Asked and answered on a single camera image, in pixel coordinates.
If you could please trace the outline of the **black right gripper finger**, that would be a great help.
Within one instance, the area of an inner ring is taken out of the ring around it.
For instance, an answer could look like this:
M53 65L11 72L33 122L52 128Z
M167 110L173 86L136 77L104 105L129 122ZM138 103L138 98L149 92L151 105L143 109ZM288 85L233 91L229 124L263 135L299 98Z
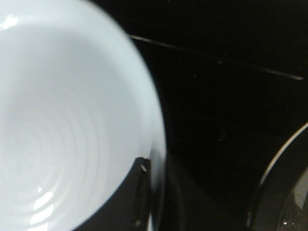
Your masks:
M151 211L151 161L138 157L117 190L77 231L146 231Z

